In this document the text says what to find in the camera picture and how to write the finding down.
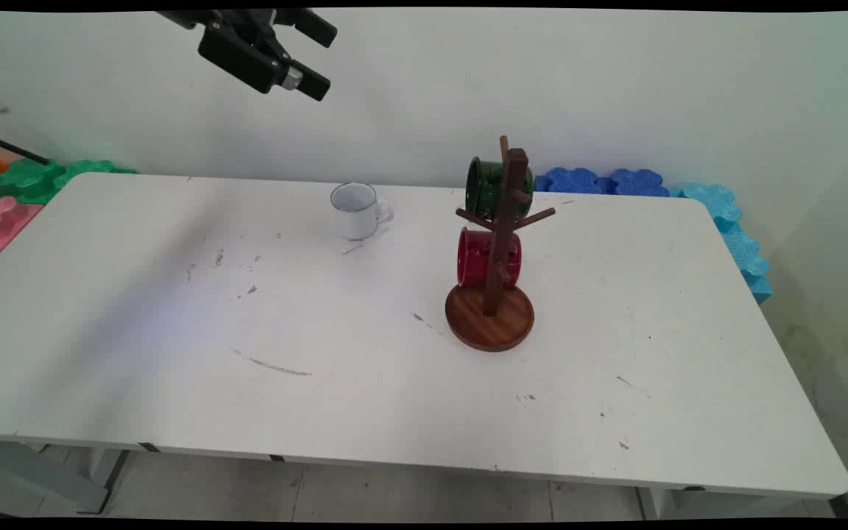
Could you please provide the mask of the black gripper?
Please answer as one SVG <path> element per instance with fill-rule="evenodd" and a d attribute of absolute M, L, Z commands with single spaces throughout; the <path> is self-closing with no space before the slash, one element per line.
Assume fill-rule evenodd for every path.
<path fill-rule="evenodd" d="M 311 9 L 159 10 L 156 14 L 192 29 L 205 26 L 199 54 L 259 93 L 299 91 L 321 101 L 332 82 L 294 60 L 279 43 L 273 24 L 290 26 L 325 48 L 339 30 Z"/>

